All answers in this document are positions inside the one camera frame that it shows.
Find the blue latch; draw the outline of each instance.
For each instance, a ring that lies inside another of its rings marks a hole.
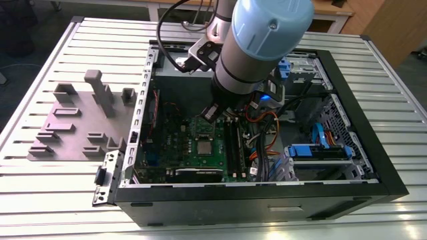
[[[354,156],[354,151],[350,148],[350,146],[344,146],[344,151],[346,151],[346,154],[347,154],[347,158],[351,159],[352,156]]]
[[[322,124],[319,122],[316,122],[314,124],[314,126],[312,126],[311,135],[312,135],[312,142],[316,143],[316,139],[318,139],[318,136],[319,136],[320,144],[324,146],[326,149],[328,149],[330,145],[327,143],[326,132],[324,132],[323,126],[322,126]]]
[[[299,157],[311,157],[312,156],[312,151],[311,151],[308,145],[294,145],[292,147],[295,148],[296,155]]]
[[[291,73],[291,63],[288,62],[287,58],[282,58],[279,62],[279,71],[282,75],[282,80],[287,80],[290,73]]]
[[[295,157],[296,152],[295,152],[294,146],[290,146],[290,147],[287,148],[287,150],[288,150],[288,156],[290,156],[290,157]]]
[[[278,161],[275,162],[275,164],[271,166],[268,178],[274,175],[274,172],[279,168],[280,164],[282,164],[282,158],[279,158]]]

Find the wooden table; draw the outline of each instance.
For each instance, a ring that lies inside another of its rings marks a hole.
[[[194,10],[199,8],[202,0],[190,0],[180,5],[178,9]],[[55,9],[60,11],[60,2],[51,1]],[[105,4],[132,7],[148,8],[149,21],[159,21],[159,9],[167,9],[178,2],[178,0],[61,0],[61,2],[85,3],[85,4]],[[350,16],[354,15],[354,10],[346,3],[343,8],[331,5],[331,0],[312,0],[314,3],[314,19],[332,21],[327,33],[339,34]],[[203,1],[202,11],[208,8],[210,0]]]

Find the metal chassis wall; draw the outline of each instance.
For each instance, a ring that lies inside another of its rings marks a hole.
[[[255,200],[255,199],[291,199],[291,198],[319,198],[319,197],[352,197],[355,202],[360,204],[351,205],[351,207],[336,206],[338,209],[334,215],[322,216],[314,215],[311,219],[335,219],[372,204],[374,202],[390,202],[391,200],[408,194],[406,186],[394,168],[391,160],[386,154],[384,148],[375,135],[374,129],[366,118],[363,110],[359,106],[356,98],[344,80],[339,67],[335,63],[330,51],[326,50],[307,50],[296,49],[300,52],[311,52],[319,56],[323,68],[326,70],[328,79],[336,90],[336,94],[347,113],[352,131],[358,134],[360,143],[378,174],[380,183],[372,184],[316,184],[316,185],[266,185],[256,186],[234,186],[234,187],[151,187],[137,188],[129,187],[127,182],[121,181],[120,187],[116,190],[115,204],[117,204],[124,212],[132,217],[136,214],[139,205],[155,207],[156,202],[178,202],[178,201],[230,201],[230,200]],[[145,66],[147,73],[149,73],[152,66]],[[135,159],[127,160],[128,152],[125,153],[121,180],[124,177],[129,179],[132,171],[129,165],[133,164]]]

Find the black cable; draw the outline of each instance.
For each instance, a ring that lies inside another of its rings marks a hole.
[[[202,9],[202,6],[203,6],[203,1],[204,0],[202,0],[200,1],[200,4],[199,4],[199,8],[198,8],[198,12],[196,12],[196,14],[195,14],[195,16],[194,16],[194,19],[192,19],[192,25],[196,23],[196,20],[198,20],[198,16],[199,16],[199,13],[200,13],[200,9]]]
[[[262,148],[264,148],[264,146],[260,147],[260,138],[256,139],[255,142],[255,148],[256,148],[256,154],[258,154],[258,172],[256,172],[256,177],[255,177],[255,181],[256,182],[262,182],[264,180],[264,161],[260,158],[260,154],[262,154]]]
[[[160,37],[160,28],[162,28],[162,24],[166,20],[167,15],[171,13],[171,11],[182,4],[187,3],[190,0],[180,0],[178,3],[175,3],[164,12],[164,14],[160,17],[159,23],[158,23],[158,28],[156,28],[156,38],[158,38],[158,42],[159,42],[159,48],[166,56],[166,58],[170,60],[170,62],[172,63],[174,67],[182,72],[186,73],[186,70],[183,69],[183,67],[176,63],[176,61],[174,60],[174,58],[171,57],[168,51],[166,50],[166,47],[163,46],[163,42],[162,42],[162,37]]]
[[[210,2],[208,2],[208,8],[207,8],[207,10],[206,10],[206,11],[207,11],[206,15],[208,14],[208,10],[210,10],[210,8],[211,8],[211,4],[212,4],[212,0],[210,0]],[[211,19],[210,19],[210,21],[208,21],[208,23],[206,24],[204,27],[202,27],[202,28],[199,28],[199,29],[190,29],[188,27],[186,27],[184,23],[180,22],[182,27],[183,27],[187,31],[190,31],[190,32],[192,32],[192,33],[196,33],[196,32],[200,32],[200,31],[206,30],[206,29],[211,26],[211,24],[212,24],[212,22],[214,22],[214,18],[215,18],[218,9],[219,9],[219,3],[216,3],[216,6],[215,6],[215,9],[214,9],[214,13],[212,13]]]
[[[282,116],[282,114],[286,112],[286,110],[294,106],[295,103],[298,103],[299,101],[302,101],[303,99],[307,98],[324,98],[327,97],[330,94],[323,92],[323,93],[312,93],[312,94],[306,94],[298,97],[294,97],[290,101],[287,101],[284,103],[284,105],[279,108],[279,110],[276,111],[276,116],[278,118]],[[263,164],[258,164],[259,166],[264,165],[264,172],[263,172],[263,181],[268,181],[268,171],[270,171],[270,162],[268,162],[268,158],[266,159],[267,156],[267,151],[266,151],[266,132],[268,131],[270,126],[274,123],[275,118],[271,117],[267,121],[267,124],[264,126],[264,128],[262,128],[260,132],[259,132],[259,137],[258,137],[258,145],[256,145],[256,155],[258,155],[258,161],[259,163],[262,163],[260,161],[263,161]]]

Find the aluminum profile table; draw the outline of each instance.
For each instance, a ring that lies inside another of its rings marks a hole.
[[[135,88],[143,79],[148,41],[156,23],[73,18],[0,135],[0,236],[100,239],[426,239],[426,112],[376,47],[356,35],[308,32],[299,48],[331,51],[350,88],[398,169],[410,195],[371,205],[336,220],[140,228],[119,207],[92,208],[99,162],[28,161],[28,149],[56,101],[57,83],[84,83],[99,69],[111,91]],[[166,23],[164,40],[195,42]]]

